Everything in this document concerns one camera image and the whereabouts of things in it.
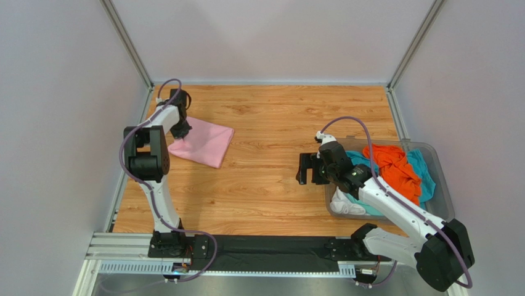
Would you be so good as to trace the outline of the pink t shirt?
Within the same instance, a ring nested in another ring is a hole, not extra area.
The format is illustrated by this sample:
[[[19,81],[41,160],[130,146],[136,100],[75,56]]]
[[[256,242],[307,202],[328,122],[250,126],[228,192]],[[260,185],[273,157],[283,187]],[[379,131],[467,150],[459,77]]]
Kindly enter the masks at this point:
[[[168,146],[168,152],[179,158],[220,168],[234,129],[193,117],[187,117],[187,121],[192,129],[183,139],[175,139]]]

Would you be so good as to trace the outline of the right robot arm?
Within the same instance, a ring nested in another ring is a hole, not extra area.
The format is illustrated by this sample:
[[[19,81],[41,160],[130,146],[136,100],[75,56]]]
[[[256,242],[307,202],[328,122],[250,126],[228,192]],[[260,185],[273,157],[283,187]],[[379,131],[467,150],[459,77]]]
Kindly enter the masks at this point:
[[[367,223],[351,235],[362,254],[378,255],[417,271],[434,290],[445,292],[457,284],[473,286],[469,269],[475,259],[466,226],[459,220],[443,220],[411,203],[394,190],[374,168],[356,165],[332,136],[317,136],[318,152],[311,155],[314,174],[379,210],[405,232],[387,232]]]

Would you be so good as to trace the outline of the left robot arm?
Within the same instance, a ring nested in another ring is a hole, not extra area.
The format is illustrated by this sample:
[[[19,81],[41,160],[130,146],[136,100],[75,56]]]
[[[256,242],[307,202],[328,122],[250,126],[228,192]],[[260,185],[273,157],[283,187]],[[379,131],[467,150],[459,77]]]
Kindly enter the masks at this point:
[[[188,117],[191,102],[187,91],[172,89],[166,100],[157,98],[155,111],[145,122],[123,132],[124,172],[139,183],[152,209],[150,258],[177,258],[190,251],[169,193],[170,156],[220,168],[234,136],[233,128]]]

